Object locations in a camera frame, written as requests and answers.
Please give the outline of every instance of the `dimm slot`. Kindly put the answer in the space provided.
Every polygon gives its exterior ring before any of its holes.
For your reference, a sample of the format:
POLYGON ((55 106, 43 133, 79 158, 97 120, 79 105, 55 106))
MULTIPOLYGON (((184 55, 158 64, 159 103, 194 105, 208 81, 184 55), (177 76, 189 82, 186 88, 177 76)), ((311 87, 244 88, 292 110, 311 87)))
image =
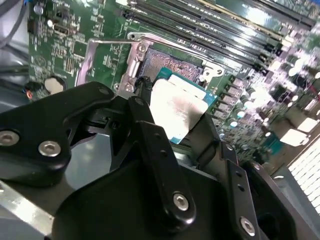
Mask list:
MULTIPOLYGON (((177 24, 181 24, 181 25, 187 30, 187 32, 194 32, 194 33, 197 33, 197 34, 201 34, 203 37, 205 37, 205 38, 207 38, 207 39, 210 39, 210 36, 205 35, 204 33, 198 33, 197 31, 195 31, 195 30, 192 29, 192 28, 189 28, 189 29, 188 29, 188 27, 186 27, 185 22, 182 22, 182 23, 181 23, 181 22, 179 22, 179 20, 176 19, 176 18, 173 18, 173 17, 170 18, 170 16, 168 16, 167 14, 165 14, 165 13, 162 12, 162 11, 159 11, 159 10, 155 9, 154 7, 151 7, 151 6, 149 6, 149 5, 148 5, 148 6, 138 5, 138 6, 137 6, 137 9, 140 9, 142 12, 148 12, 148 11, 149 11, 152 15, 154 15, 154 16, 158 15, 158 16, 160 16, 160 18, 166 17, 166 18, 170 19, 170 21, 171 21, 172 23, 175 23, 176 25, 177 25, 177 24)), ((173 31, 173 32, 176 32, 176 31, 183 32, 181 29, 178 29, 178 28, 173 28, 172 31, 173 31)), ((219 45, 217 46, 217 45, 212 44, 212 42, 204 41, 204 40, 202 40, 202 39, 200 39, 200 38, 198 38, 198 37, 194 37, 193 35, 191 35, 191 37, 192 37, 192 41, 193 41, 193 42, 196 42, 196 43, 198 43, 198 44, 204 45, 204 46, 206 46, 207 48, 212 49, 212 50, 214 50, 214 51, 216 51, 216 52, 222 53, 221 51, 223 51, 224 54, 227 55, 229 58, 233 58, 233 59, 235 59, 235 60, 238 60, 238 61, 240 61, 242 64, 251 65, 252 62, 255 63, 255 62, 258 60, 255 56, 252 56, 252 55, 249 55, 249 54, 246 54, 246 56, 241 56, 241 55, 238 55, 238 54, 237 54, 237 55, 234 55, 234 53, 233 53, 232 51, 227 50, 227 45, 226 45, 223 41, 219 41, 219 40, 217 40, 217 39, 212 39, 214 42, 219 43, 219 45)))

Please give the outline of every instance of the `capacitor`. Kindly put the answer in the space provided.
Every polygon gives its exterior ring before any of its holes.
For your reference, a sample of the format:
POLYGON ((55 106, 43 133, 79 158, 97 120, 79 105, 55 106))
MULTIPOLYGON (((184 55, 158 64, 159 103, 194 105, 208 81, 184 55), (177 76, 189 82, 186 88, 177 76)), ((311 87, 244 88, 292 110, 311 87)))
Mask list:
POLYGON ((292 107, 294 104, 289 98, 284 99, 283 102, 288 106, 288 108, 292 107))
POLYGON ((269 131, 269 129, 266 127, 266 126, 261 126, 261 130, 262 130, 262 132, 263 132, 263 134, 264 134, 264 136, 267 138, 267 137, 269 137, 270 135, 271 135, 271 132, 269 131))
POLYGON ((234 109, 234 114, 236 115, 237 118, 242 119, 246 113, 244 111, 244 109, 240 106, 236 106, 234 109))
POLYGON ((249 94, 251 99, 256 99, 258 97, 258 93, 256 92, 256 90, 252 87, 248 88, 246 90, 246 92, 249 94))
POLYGON ((299 96, 292 91, 289 92, 288 96, 289 96, 289 98, 291 98, 292 102, 295 102, 299 99, 299 96))
POLYGON ((304 65, 304 60, 295 56, 295 55, 289 55, 286 58, 286 62, 292 64, 293 66, 297 67, 297 68, 302 68, 304 65))
POLYGON ((314 79, 320 79, 320 70, 310 67, 310 66, 306 66, 304 67, 304 70, 306 70, 312 77, 314 77, 314 79))
POLYGON ((291 81, 300 88, 306 89, 308 87, 307 79, 301 75, 292 77, 291 81))
POLYGON ((252 109, 254 107, 254 103, 250 101, 247 96, 242 95, 240 97, 241 102, 243 103, 244 107, 247 109, 252 109))
POLYGON ((282 68, 282 70, 284 70, 288 74, 289 77, 293 77, 293 76, 297 75, 298 72, 300 72, 299 68, 297 68, 294 65, 289 64, 289 63, 282 64, 281 68, 282 68))
POLYGON ((269 122, 269 117, 263 111, 260 111, 258 114, 259 114, 260 118, 262 118, 264 123, 269 122))
POLYGON ((44 14, 44 8, 41 5, 39 5, 38 3, 36 5, 34 5, 33 11, 35 14, 37 14, 39 16, 44 14))
POLYGON ((233 117, 229 118, 227 123, 232 128, 235 128, 236 126, 238 126, 237 120, 235 118, 233 118, 233 117))
POLYGON ((225 131, 223 129, 220 129, 218 131, 218 134, 220 139, 224 139, 226 137, 225 131))

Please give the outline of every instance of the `electronic component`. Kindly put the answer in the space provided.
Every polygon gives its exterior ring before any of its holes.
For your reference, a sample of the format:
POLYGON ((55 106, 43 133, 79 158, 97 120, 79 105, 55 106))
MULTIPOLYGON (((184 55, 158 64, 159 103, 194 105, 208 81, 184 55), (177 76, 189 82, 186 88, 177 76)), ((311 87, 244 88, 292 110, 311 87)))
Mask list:
POLYGON ((237 120, 235 118, 233 118, 233 117, 229 118, 227 123, 232 128, 235 128, 236 126, 238 126, 237 120))
POLYGON ((67 85, 60 77, 52 76, 44 80, 44 87, 50 95, 53 95, 64 91, 67 88, 67 85))
POLYGON ((314 79, 320 79, 320 70, 310 67, 310 66, 305 66, 304 70, 306 70, 314 79))
POLYGON ((250 101, 247 96, 242 95, 240 100, 246 109, 252 109, 254 107, 254 103, 250 101))
POLYGON ((286 100, 286 104, 289 104, 288 101, 295 102, 299 99, 299 96, 296 93, 286 89, 282 85, 276 86, 275 91, 271 92, 271 96, 279 103, 283 103, 286 100))
POLYGON ((308 87, 308 81, 305 77, 298 75, 292 78, 292 82, 300 88, 306 89, 308 87))
POLYGON ((38 24, 33 19, 28 19, 26 29, 29 34, 36 35, 38 32, 38 24))
POLYGON ((226 95, 226 94, 223 94, 221 96, 221 100, 223 102, 225 102, 226 104, 232 104, 234 101, 235 101, 236 98, 232 97, 232 96, 229 96, 229 95, 226 95))
POLYGON ((221 111, 226 111, 229 109, 229 106, 227 104, 224 104, 222 102, 219 102, 217 105, 218 109, 221 111))
POLYGON ((223 111, 220 111, 219 109, 214 110, 213 116, 218 119, 223 119, 225 116, 225 113, 223 111))
POLYGON ((262 132, 263 132, 263 134, 264 134, 264 136, 267 138, 267 137, 269 137, 270 135, 271 135, 271 132, 269 131, 269 129, 266 127, 266 126, 261 126, 261 130, 262 130, 262 132))
POLYGON ((69 35, 69 29, 64 27, 64 26, 58 25, 58 24, 54 24, 53 25, 53 30, 57 34, 60 34, 60 35, 64 35, 64 36, 68 36, 69 35))
POLYGON ((269 122, 269 117, 263 111, 259 111, 258 114, 264 123, 269 122))
POLYGON ((251 99, 256 99, 258 97, 258 93, 256 92, 256 90, 252 87, 248 88, 246 90, 246 92, 248 93, 248 95, 250 96, 251 99))
POLYGON ((64 6, 58 7, 55 11, 54 18, 57 20, 68 19, 70 16, 70 10, 64 6))
POLYGON ((308 136, 296 129, 286 119, 279 119, 272 123, 272 131, 282 143, 298 147, 308 143, 308 136))
POLYGON ((234 114, 235 114, 236 117, 239 118, 239 119, 242 119, 242 118, 246 115, 243 107, 244 107, 244 106, 243 106, 241 103, 238 103, 238 104, 235 106, 234 110, 233 110, 234 114))
POLYGON ((242 81, 241 79, 235 77, 234 80, 231 81, 232 85, 236 86, 237 88, 243 88, 246 83, 242 81))
POLYGON ((286 104, 288 108, 291 108, 292 105, 294 104, 289 98, 285 98, 283 100, 283 103, 286 104))
POLYGON ((201 72, 201 67, 186 61, 172 57, 155 49, 149 49, 145 55, 145 59, 140 69, 139 77, 148 76, 153 82, 162 68, 168 68, 176 74, 179 74, 193 82, 195 82, 201 72))
POLYGON ((307 117, 301 110, 296 107, 291 107, 285 115, 296 129, 305 133, 310 133, 312 129, 314 129, 318 124, 318 121, 307 117))
POLYGON ((289 77, 293 77, 299 72, 299 69, 290 63, 283 63, 281 69, 283 69, 289 77))
POLYGON ((163 67, 152 87, 150 111, 168 139, 179 144, 217 96, 163 67))
POLYGON ((236 96, 236 95, 239 95, 242 91, 240 89, 233 87, 233 86, 229 86, 229 87, 227 87, 226 92, 228 94, 230 94, 231 96, 236 96))
POLYGON ((304 60, 295 55, 289 55, 286 58, 286 62, 300 69, 304 65, 304 60))
POLYGON ((39 4, 36 3, 33 7, 33 11, 35 14, 41 16, 42 14, 44 14, 44 8, 39 4))

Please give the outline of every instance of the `green circuit board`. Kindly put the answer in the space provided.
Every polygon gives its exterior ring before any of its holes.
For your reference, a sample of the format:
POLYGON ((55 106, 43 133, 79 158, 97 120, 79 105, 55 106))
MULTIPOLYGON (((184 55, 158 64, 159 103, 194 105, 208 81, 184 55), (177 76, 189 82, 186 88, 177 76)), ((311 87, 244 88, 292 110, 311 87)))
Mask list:
MULTIPOLYGON (((235 146, 241 160, 249 158, 256 149, 266 155, 270 153, 261 126, 256 123, 259 118, 256 109, 247 109, 247 117, 239 119, 236 128, 228 124, 245 88, 251 86, 268 92, 280 84, 297 92, 300 99, 309 101, 315 98, 306 89, 295 86, 292 78, 283 70, 277 69, 272 76, 265 76, 255 67, 259 65, 267 68, 271 62, 285 62, 276 52, 267 51, 265 46, 276 46, 286 36, 291 36, 292 54, 296 50, 300 58, 309 59, 306 63, 308 66, 317 68, 320 64, 319 23, 312 30, 305 29, 287 18, 279 15, 275 17, 263 8, 256 7, 252 0, 206 0, 209 5, 198 0, 137 0, 132 1, 135 2, 132 5, 119 4, 124 2, 39 1, 37 4, 43 8, 41 15, 36 14, 34 6, 31 6, 28 22, 30 79, 43 82, 55 76, 64 80, 67 88, 74 87, 78 70, 85 59, 88 40, 92 38, 124 40, 131 32, 148 32, 196 49, 225 69, 222 76, 212 78, 206 86, 207 91, 221 97, 208 110, 212 117, 215 110, 219 109, 219 104, 225 103, 222 96, 230 81, 237 78, 246 82, 246 86, 240 88, 241 91, 227 102, 228 108, 222 116, 214 117, 216 126, 224 132, 224 140, 235 146), (270 61, 261 62, 261 54, 270 61)), ((307 0, 274 2, 315 21, 320 13, 315 3, 307 0)), ((201 61, 188 53, 159 44, 152 48, 202 67, 201 61)), ((127 69, 130 49, 129 44, 100 44, 86 81, 101 82, 116 92, 127 69)), ((45 89, 41 89, 34 94, 34 100, 48 94, 45 89)), ((271 123, 288 110, 285 104, 274 101, 270 95, 256 101, 256 105, 268 113, 271 123)), ((303 109, 306 102, 299 100, 296 105, 303 109)))

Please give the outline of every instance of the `black plastic mounting arm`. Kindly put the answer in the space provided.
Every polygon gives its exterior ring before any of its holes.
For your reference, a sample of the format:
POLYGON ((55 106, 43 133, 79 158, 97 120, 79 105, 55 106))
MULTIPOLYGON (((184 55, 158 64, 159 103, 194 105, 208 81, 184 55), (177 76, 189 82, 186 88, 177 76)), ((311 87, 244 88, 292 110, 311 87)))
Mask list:
POLYGON ((0 179, 54 185, 68 166, 71 148, 96 134, 110 136, 114 166, 142 160, 163 225, 179 232, 193 223, 193 196, 149 104, 138 96, 115 96, 98 82, 0 114, 0 179))

